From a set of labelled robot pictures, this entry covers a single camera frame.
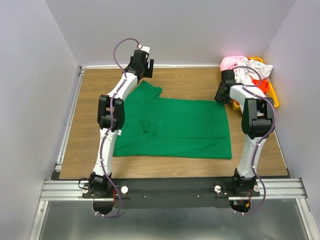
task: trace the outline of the wooden table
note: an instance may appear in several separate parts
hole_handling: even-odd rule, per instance
[[[98,98],[108,94],[121,78],[119,69],[87,69],[75,108],[60,179],[89,177],[96,163],[100,132],[97,123]],[[145,78],[163,89],[161,97],[213,101],[221,81],[214,68],[155,68]],[[112,159],[113,178],[169,178],[232,176],[244,147],[240,111],[225,106],[232,146],[232,159],[203,159],[161,156],[126,156]],[[274,133],[266,141],[258,164],[262,176],[287,175]]]

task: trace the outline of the yellow laundry basket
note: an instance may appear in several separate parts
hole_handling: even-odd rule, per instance
[[[264,63],[263,59],[261,57],[248,57],[248,59],[254,59],[256,61],[259,61],[261,63]],[[271,97],[273,98],[273,101],[274,101],[274,107],[277,108],[279,107],[279,101],[278,101],[278,98],[276,96],[276,93],[275,93],[275,90],[274,90],[274,87],[272,86],[271,84],[271,81],[269,82],[269,92],[268,92],[268,97]],[[232,108],[233,110],[240,110],[240,105],[239,103],[237,103],[236,101],[232,101]]]

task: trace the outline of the orange cloth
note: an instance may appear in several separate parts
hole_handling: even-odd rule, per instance
[[[259,83],[259,81],[260,81],[260,80],[255,80],[252,77],[251,77],[251,79],[252,79],[252,83],[254,85],[257,85]],[[260,88],[264,94],[267,94],[269,92],[269,82],[268,82],[268,80],[267,79],[262,79],[262,82],[258,86],[258,88]]]

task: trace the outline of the gray wall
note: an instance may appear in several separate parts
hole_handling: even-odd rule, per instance
[[[1,1],[0,33],[0,239],[25,240],[79,68],[43,0]]]
[[[279,97],[276,130],[290,172],[302,177],[307,203],[320,226],[320,2],[297,0],[264,58],[274,65]]]
[[[81,66],[114,64],[136,37],[156,64],[220,64],[264,54],[295,0],[46,0]],[[127,64],[134,43],[118,51]]]

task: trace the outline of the green fabric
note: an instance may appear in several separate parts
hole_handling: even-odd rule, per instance
[[[162,98],[161,92],[160,87],[143,81],[126,98],[115,156],[232,158],[223,104]]]

